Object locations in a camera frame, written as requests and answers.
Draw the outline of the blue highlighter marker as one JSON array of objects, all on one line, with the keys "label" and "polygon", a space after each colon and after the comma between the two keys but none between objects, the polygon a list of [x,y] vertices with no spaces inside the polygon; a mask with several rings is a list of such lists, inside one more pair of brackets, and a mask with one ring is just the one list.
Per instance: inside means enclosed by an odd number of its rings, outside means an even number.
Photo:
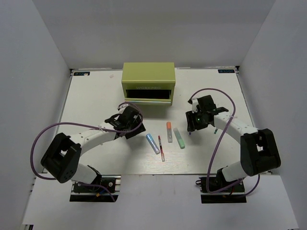
[{"label": "blue highlighter marker", "polygon": [[149,144],[151,145],[152,149],[154,150],[155,154],[160,154],[160,150],[154,141],[153,137],[151,134],[146,135],[146,139],[148,140]]}]

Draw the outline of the green highlighter marker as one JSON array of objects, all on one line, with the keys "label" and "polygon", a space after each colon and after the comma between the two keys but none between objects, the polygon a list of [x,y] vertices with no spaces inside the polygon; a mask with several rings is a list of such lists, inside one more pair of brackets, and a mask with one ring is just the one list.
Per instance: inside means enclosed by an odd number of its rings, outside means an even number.
[{"label": "green highlighter marker", "polygon": [[178,142],[180,148],[184,149],[185,148],[185,142],[184,142],[179,130],[177,128],[173,128],[173,131],[174,131],[175,137],[177,139],[177,142]]}]

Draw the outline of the orange cap highlighter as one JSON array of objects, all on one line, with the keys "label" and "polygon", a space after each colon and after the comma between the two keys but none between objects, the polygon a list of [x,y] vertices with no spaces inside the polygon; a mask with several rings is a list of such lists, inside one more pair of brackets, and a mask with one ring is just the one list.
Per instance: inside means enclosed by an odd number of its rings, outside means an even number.
[{"label": "orange cap highlighter", "polygon": [[171,122],[166,123],[166,131],[167,131],[167,140],[168,143],[173,142],[173,137],[172,137],[172,127],[171,127]]}]

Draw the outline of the red ink pen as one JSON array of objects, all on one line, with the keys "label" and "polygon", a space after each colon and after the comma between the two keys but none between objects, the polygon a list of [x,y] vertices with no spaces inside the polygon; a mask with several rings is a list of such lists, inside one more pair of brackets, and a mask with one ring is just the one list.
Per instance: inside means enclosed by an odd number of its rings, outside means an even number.
[{"label": "red ink pen", "polygon": [[163,147],[162,147],[160,135],[158,135],[158,141],[159,141],[159,147],[160,147],[160,153],[161,153],[161,160],[162,160],[162,162],[165,162],[165,155],[164,155],[164,152],[163,152]]}]

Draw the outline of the green metal drawer box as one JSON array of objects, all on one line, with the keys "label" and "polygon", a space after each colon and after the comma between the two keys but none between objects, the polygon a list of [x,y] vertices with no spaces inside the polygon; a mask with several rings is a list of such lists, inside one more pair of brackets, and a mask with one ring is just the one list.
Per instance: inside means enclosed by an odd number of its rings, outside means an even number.
[{"label": "green metal drawer box", "polygon": [[171,106],[176,85],[175,64],[126,62],[121,84],[126,102]]}]

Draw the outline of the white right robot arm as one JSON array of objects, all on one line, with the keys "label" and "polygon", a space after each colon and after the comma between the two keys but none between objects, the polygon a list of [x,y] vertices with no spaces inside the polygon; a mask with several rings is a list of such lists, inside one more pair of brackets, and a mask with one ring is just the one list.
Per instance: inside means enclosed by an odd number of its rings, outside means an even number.
[{"label": "white right robot arm", "polygon": [[219,169],[212,183],[206,183],[210,194],[228,191],[246,177],[259,175],[281,166],[281,158],[273,132],[257,129],[238,120],[228,109],[217,107],[210,95],[191,98],[192,110],[186,112],[187,131],[213,126],[228,134],[240,145],[239,161]]}]

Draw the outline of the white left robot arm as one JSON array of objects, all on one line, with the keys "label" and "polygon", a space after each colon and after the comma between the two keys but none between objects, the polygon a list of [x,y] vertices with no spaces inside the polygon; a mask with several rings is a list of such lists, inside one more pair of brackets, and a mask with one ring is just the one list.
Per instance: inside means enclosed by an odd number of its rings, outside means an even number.
[{"label": "white left robot arm", "polygon": [[80,163],[80,157],[91,149],[118,138],[132,138],[146,129],[139,109],[130,104],[120,104],[118,113],[99,126],[71,123],[89,129],[74,135],[58,133],[41,159],[41,165],[61,184],[75,181],[90,191],[101,187],[101,174],[90,165]]}]

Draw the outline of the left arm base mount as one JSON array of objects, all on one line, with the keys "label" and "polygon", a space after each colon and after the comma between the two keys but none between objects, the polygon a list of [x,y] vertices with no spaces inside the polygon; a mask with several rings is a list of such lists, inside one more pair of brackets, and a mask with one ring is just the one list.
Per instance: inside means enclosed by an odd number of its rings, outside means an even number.
[{"label": "left arm base mount", "polygon": [[120,175],[103,175],[96,184],[99,186],[84,186],[81,183],[73,182],[70,202],[116,202],[120,192]]}]

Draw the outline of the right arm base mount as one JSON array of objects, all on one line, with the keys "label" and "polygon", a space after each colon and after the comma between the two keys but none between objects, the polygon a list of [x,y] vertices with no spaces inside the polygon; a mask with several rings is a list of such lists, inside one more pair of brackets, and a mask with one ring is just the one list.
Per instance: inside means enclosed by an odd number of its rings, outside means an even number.
[{"label": "right arm base mount", "polygon": [[[201,192],[201,203],[202,204],[240,204],[246,203],[245,187],[243,182],[228,187],[227,189],[218,193],[209,193],[206,188],[207,177],[199,177],[195,184],[199,187]],[[214,192],[225,186],[229,186],[233,182],[219,181],[215,175],[209,178],[209,190]]]}]

